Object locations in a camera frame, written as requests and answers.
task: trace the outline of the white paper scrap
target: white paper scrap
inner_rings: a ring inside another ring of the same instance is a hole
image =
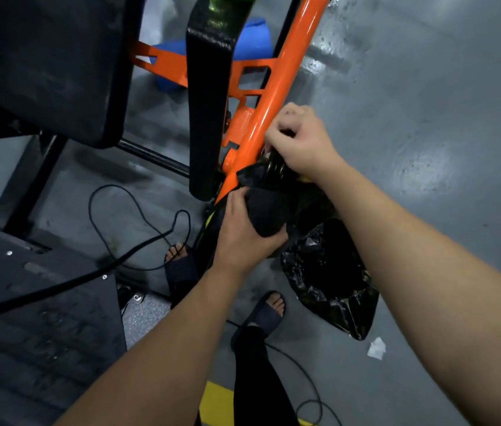
[[[371,346],[368,348],[367,356],[382,360],[383,354],[386,352],[387,352],[386,345],[379,336],[371,343]]]

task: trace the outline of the blue object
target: blue object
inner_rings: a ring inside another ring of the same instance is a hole
[[[175,52],[176,54],[185,55],[185,40],[174,40],[171,42],[160,43],[154,45],[155,48]],[[266,20],[263,18],[250,19],[242,29],[237,46],[234,49],[234,60],[243,61],[246,59],[261,59],[272,58],[274,48],[270,39],[270,30],[266,25]],[[150,57],[150,62],[155,63],[156,57]],[[181,88],[175,82],[158,76],[156,84],[162,92],[170,92]]]

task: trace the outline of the black pants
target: black pants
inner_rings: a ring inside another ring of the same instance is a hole
[[[171,290],[174,308],[196,281],[184,281]],[[296,426],[297,417],[288,394],[270,361],[264,344],[264,331],[251,326],[244,329],[234,347],[237,376],[234,383],[235,426]],[[201,424],[197,415],[195,425]]]

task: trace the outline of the black padded seat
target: black padded seat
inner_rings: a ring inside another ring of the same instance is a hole
[[[88,146],[113,146],[144,1],[0,0],[0,106]]]

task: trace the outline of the epoxy floor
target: epoxy floor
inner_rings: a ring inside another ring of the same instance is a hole
[[[148,0],[141,39],[182,36],[194,0]],[[259,0],[254,16],[273,39],[289,0]],[[289,101],[309,104],[324,120],[340,154],[395,200],[501,270],[501,0],[333,0],[322,18]],[[152,78],[134,72],[126,135],[188,161],[187,96],[163,95]],[[0,141],[0,194],[26,138]],[[35,238],[63,243],[93,257],[105,255],[87,219],[89,194],[105,183],[133,192],[147,217],[166,229],[175,210],[193,226],[201,204],[186,182],[119,150],[71,143],[36,215]],[[98,225],[121,253],[151,235],[118,191],[95,203]],[[172,241],[182,240],[185,222]],[[134,258],[160,264],[164,244]],[[162,271],[136,273],[165,291]],[[410,350],[384,302],[364,342],[310,314],[292,296],[275,262],[254,272],[233,307],[241,322],[266,290],[280,290],[287,316],[271,343],[311,374],[322,399],[347,425],[465,424]],[[226,325],[211,380],[232,388],[233,329]],[[380,336],[382,361],[366,353]],[[297,368],[271,359],[297,405],[313,397]],[[316,408],[301,417],[315,420]],[[336,424],[326,414],[322,424]]]

